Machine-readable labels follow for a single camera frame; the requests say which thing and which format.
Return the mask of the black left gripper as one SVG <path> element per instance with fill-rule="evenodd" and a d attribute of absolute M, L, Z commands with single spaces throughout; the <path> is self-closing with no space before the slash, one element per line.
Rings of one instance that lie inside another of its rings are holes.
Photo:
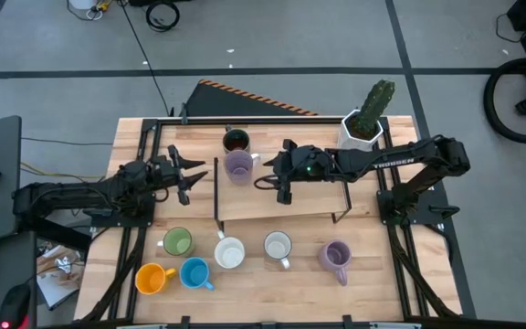
<path fill-rule="evenodd" d="M 152 160 L 153 197 L 157 203 L 163 203 L 169 198 L 169 187 L 177 187 L 178 201 L 182 205 L 189 204 L 187 190 L 204 176 L 207 171 L 184 176 L 183 170 L 192 169 L 205 164 L 205 161 L 186 160 L 173 145 L 167 147 L 169 156 L 160 155 Z"/>

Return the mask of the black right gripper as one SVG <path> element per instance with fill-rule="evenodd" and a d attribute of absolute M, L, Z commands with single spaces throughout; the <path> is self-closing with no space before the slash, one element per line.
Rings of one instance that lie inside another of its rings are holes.
<path fill-rule="evenodd" d="M 278 190 L 277 201 L 290 204 L 292 182 L 334 182 L 337 175 L 331 155 L 314 145 L 297 146 L 291 139 L 283 141 L 283 151 L 263 166 L 273 166 L 274 175 L 264 175 L 254 181 L 259 190 Z"/>

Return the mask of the lavender ribbed mug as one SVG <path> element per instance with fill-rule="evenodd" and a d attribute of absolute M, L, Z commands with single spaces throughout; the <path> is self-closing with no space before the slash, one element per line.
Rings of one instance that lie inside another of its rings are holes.
<path fill-rule="evenodd" d="M 260 161 L 260 154 L 251 154 L 244 150 L 233 150 L 224 158 L 224 168 L 230 181 L 238 186 L 251 182 L 255 165 Z"/>

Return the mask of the dark green glazed mug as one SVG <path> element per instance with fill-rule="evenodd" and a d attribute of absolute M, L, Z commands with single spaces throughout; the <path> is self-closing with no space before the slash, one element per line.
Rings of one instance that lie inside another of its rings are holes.
<path fill-rule="evenodd" d="M 231 125 L 226 126 L 226 133 L 223 137 L 223 149 L 226 153 L 235 150 L 250 152 L 250 137 L 242 129 L 233 128 Z"/>

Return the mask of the light green mug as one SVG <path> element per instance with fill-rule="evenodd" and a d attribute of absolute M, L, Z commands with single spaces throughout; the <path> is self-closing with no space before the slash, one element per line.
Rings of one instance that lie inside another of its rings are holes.
<path fill-rule="evenodd" d="M 169 229 L 157 245 L 173 257 L 189 257 L 195 250 L 195 240 L 191 232 L 182 227 Z"/>

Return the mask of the white blue leaf-pattern mug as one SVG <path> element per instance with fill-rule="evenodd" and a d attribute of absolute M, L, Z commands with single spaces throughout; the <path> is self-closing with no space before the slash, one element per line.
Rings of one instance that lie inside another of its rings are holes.
<path fill-rule="evenodd" d="M 289 255 L 292 251 L 290 237 L 282 231 L 272 231 L 264 239 L 264 250 L 273 260 L 278 260 L 285 270 L 290 268 Z"/>

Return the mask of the teal mug white interior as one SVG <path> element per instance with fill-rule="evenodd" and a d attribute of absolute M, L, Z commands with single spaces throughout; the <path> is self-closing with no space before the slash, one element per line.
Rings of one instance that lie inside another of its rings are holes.
<path fill-rule="evenodd" d="M 234 269 L 245 258 L 246 252 L 243 243 L 234 237 L 227 237 L 223 231 L 217 232 L 219 241 L 214 250 L 216 263 L 224 269 Z"/>

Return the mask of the light blue faceted mug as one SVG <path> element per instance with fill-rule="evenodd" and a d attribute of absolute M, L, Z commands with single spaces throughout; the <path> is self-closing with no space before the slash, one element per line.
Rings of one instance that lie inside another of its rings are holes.
<path fill-rule="evenodd" d="M 207 262 L 202 258 L 189 258 L 180 268 L 180 281 L 190 289 L 207 288 L 210 291 L 215 289 L 210 282 L 210 269 Z"/>

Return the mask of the yellow mug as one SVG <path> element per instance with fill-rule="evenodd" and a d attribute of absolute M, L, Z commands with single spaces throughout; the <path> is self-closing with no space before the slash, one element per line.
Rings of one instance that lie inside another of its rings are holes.
<path fill-rule="evenodd" d="M 142 265 L 135 275 L 135 287 L 138 292 L 152 295 L 164 291 L 170 281 L 177 275 L 175 268 L 165 269 L 158 263 Z"/>

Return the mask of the wooden shelf riser black legs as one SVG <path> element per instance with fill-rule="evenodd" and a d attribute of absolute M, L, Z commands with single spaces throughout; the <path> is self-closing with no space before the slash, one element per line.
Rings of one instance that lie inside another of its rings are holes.
<path fill-rule="evenodd" d="M 271 168 L 256 164 L 251 178 L 243 185 L 230 180 L 223 159 L 218 161 L 216 171 L 216 217 L 223 223 L 231 220 L 324 214 L 338 221 L 352 209 L 348 186 L 344 183 L 295 182 L 290 189 L 291 203 L 283 205 L 277 201 L 275 190 L 259 190 L 253 185 L 255 179 L 270 175 Z"/>

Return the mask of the black ramp orange-striped edge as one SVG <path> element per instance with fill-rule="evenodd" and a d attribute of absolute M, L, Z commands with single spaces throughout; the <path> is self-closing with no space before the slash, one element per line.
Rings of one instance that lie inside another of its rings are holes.
<path fill-rule="evenodd" d="M 300 106 L 212 80 L 199 80 L 184 108 L 189 116 L 317 116 Z"/>

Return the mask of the white hexagonal plant pot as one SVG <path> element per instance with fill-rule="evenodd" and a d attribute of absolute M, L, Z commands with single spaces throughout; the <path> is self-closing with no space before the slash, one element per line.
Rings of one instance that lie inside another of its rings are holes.
<path fill-rule="evenodd" d="M 384 133 L 383 126 L 380 122 L 377 122 L 375 125 L 376 132 L 373 134 L 372 138 L 368 140 L 364 140 L 364 139 L 353 137 L 351 134 L 351 131 L 346 125 L 346 122 L 348 119 L 351 119 L 354 115 L 358 114 L 359 112 L 360 110 L 352 110 L 341 120 L 339 136 L 338 136 L 338 141 L 337 141 L 337 147 L 339 149 L 347 149 L 347 150 L 358 149 L 361 151 L 369 152 L 373 150 L 373 146 L 376 144 L 379 138 L 383 135 Z"/>

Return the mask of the crumpled silver foil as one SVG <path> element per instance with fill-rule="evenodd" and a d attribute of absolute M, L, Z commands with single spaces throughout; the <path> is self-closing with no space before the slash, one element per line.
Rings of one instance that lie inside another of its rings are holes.
<path fill-rule="evenodd" d="M 67 256 L 62 259 L 55 259 L 54 264 L 57 269 L 64 271 L 66 274 L 70 274 L 75 266 L 81 266 L 79 260 L 71 260 Z"/>

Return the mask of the white paper sheet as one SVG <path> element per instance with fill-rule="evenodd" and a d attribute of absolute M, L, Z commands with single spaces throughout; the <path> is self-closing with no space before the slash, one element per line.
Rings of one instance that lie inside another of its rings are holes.
<path fill-rule="evenodd" d="M 37 286 L 49 310 L 56 308 L 80 289 L 83 269 L 70 272 L 61 269 L 46 271 L 36 276 Z"/>

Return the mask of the black aluminium rig frame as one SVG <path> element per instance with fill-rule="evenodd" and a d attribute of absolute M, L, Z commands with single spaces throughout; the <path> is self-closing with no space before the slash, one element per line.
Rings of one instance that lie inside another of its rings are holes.
<path fill-rule="evenodd" d="M 132 279 L 127 279 L 119 297 L 118 315 L 131 313 L 137 324 L 169 327 L 187 318 L 191 327 L 212 324 L 222 329 L 309 329 L 316 324 L 341 326 L 345 315 L 350 315 L 357 327 L 370 321 L 399 321 L 404 305 L 412 314 L 418 314 L 415 285 L 407 272 L 395 269 L 388 231 L 380 219 L 376 199 L 380 185 L 411 179 L 418 173 L 418 165 L 404 166 L 396 172 L 371 172 L 348 185 L 352 209 L 338 221 L 324 214 L 223 223 L 216 217 L 216 169 L 224 155 L 220 142 L 226 125 L 246 130 L 254 152 L 269 159 L 287 138 L 297 144 L 333 147 L 339 121 L 318 116 L 198 117 L 186 125 L 165 124 L 162 145 L 173 144 L 183 156 L 204 160 L 202 172 L 208 174 L 193 187 L 188 206 L 182 206 L 173 193 L 158 204 L 155 220 L 146 232 L 143 261 L 168 268 L 181 265 L 179 258 L 157 245 L 173 227 L 188 228 L 196 239 L 195 255 L 207 261 L 214 258 L 218 230 L 240 239 L 247 255 L 233 270 L 212 266 L 213 291 L 188 289 L 173 281 L 163 292 L 144 295 L 136 290 Z M 264 250 L 264 239 L 272 231 L 285 232 L 292 241 L 288 270 Z M 344 241 L 352 252 L 346 267 L 346 286 L 341 286 L 318 260 L 321 248 L 336 239 Z"/>

